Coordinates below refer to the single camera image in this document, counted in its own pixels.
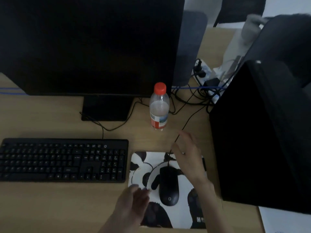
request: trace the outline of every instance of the monitor stand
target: monitor stand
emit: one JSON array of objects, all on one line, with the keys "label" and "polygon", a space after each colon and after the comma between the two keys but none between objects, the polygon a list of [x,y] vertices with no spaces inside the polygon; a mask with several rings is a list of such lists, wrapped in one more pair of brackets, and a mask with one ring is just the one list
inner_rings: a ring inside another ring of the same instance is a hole
[{"label": "monitor stand", "polygon": [[[82,113],[96,121],[125,121],[134,97],[130,96],[85,96]],[[89,121],[82,115],[82,121]]]}]

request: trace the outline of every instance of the computer mouse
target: computer mouse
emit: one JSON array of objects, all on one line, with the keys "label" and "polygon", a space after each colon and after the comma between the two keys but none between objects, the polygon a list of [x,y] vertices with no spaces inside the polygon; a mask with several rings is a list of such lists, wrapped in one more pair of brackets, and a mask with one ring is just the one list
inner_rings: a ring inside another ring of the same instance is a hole
[{"label": "computer mouse", "polygon": [[159,195],[162,204],[174,206],[179,199],[178,170],[166,166],[160,168]]}]

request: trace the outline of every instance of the black computer case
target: black computer case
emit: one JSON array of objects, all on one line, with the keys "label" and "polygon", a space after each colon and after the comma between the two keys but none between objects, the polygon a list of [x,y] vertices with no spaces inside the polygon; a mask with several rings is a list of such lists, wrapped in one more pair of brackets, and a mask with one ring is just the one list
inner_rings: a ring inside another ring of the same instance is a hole
[{"label": "black computer case", "polygon": [[247,61],[210,113],[223,200],[311,213],[311,102],[280,61]]}]

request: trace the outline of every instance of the monitor screen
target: monitor screen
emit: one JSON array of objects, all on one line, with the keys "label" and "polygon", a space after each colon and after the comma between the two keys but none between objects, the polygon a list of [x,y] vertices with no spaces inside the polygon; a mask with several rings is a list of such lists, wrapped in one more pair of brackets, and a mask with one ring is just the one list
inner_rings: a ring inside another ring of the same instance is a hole
[{"label": "monitor screen", "polygon": [[0,0],[0,72],[29,95],[172,86],[184,0]]}]

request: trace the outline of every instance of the panda print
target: panda print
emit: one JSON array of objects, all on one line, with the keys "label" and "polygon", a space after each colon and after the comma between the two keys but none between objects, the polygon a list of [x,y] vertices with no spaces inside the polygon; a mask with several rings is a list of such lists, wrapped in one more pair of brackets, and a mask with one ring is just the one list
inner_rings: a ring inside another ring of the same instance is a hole
[{"label": "panda print", "polygon": [[[160,168],[167,166],[168,161],[169,165],[178,171],[179,200],[174,206],[162,204],[159,196]],[[128,185],[131,184],[138,184],[140,188],[150,190],[150,203],[142,221],[142,226],[184,229],[205,228],[203,213],[196,191],[180,170],[174,154],[135,152],[131,158]]]}]

